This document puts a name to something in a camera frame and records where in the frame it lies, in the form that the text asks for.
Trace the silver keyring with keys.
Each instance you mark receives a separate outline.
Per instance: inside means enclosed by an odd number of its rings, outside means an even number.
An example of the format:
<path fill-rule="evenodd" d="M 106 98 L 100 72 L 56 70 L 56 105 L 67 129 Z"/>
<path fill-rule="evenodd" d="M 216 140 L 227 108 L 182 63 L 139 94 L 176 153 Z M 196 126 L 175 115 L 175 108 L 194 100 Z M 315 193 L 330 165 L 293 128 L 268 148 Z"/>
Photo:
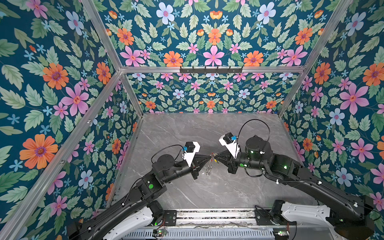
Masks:
<path fill-rule="evenodd" d="M 217 156 L 216 153 L 212 153 L 211 154 L 211 159 L 208 161 L 208 165 L 207 165 L 207 168 L 206 168 L 206 175 L 207 176 L 209 176 L 212 173 L 213 165 L 215 163 L 217 163 L 216 156 Z"/>

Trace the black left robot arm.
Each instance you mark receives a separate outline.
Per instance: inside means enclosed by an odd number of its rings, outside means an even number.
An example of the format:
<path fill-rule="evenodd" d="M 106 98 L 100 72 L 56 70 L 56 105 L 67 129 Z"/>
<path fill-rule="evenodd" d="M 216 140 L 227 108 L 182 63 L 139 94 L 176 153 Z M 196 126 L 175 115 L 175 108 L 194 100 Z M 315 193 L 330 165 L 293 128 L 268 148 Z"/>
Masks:
<path fill-rule="evenodd" d="M 164 209 L 157 201 L 167 191 L 167 183 L 191 174 L 197 179 L 201 168 L 211 156 L 196 155 L 191 164 L 165 154 L 152 165 L 152 170 L 139 178 L 130 191 L 118 202 L 83 223 L 67 227 L 70 240 L 118 240 L 135 230 L 158 227 L 164 220 Z"/>

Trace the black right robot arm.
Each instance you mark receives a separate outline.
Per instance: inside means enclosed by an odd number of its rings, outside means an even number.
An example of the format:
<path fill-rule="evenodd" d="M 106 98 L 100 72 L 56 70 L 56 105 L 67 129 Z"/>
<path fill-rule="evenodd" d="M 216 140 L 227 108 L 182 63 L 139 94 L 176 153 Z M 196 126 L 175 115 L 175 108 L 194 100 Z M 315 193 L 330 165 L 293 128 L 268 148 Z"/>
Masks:
<path fill-rule="evenodd" d="M 239 168 L 258 170 L 275 184 L 290 186 L 320 202 L 319 206 L 308 206 L 276 200 L 270 210 L 273 222 L 322 225 L 347 240 L 365 240 L 373 235 L 375 223 L 370 213 L 374 207 L 369 198 L 350 195 L 322 181 L 294 159 L 273 153 L 270 143 L 258 136 L 246 141 L 245 150 L 231 133 L 221 136 L 219 142 L 226 151 L 217 159 L 230 174 Z"/>

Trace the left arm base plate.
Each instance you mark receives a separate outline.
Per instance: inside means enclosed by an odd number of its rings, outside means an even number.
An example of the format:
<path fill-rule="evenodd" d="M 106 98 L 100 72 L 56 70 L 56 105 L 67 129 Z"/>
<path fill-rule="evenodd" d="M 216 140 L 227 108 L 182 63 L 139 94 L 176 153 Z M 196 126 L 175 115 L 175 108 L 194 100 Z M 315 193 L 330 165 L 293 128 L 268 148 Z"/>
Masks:
<path fill-rule="evenodd" d="M 177 216 L 178 216 L 177 210 L 165 210 L 157 226 L 158 227 L 160 226 L 174 227 L 176 226 L 176 223 L 177 223 Z"/>

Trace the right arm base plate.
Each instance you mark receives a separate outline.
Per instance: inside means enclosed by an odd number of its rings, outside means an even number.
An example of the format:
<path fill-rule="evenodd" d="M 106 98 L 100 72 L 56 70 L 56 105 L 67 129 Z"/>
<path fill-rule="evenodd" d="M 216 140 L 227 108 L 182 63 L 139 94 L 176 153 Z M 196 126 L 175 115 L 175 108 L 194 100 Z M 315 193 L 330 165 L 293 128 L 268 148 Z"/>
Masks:
<path fill-rule="evenodd" d="M 273 205 L 270 209 L 255 205 L 254 213 L 259 226 L 297 226 L 297 222 L 290 222 L 283 217 L 281 205 Z"/>

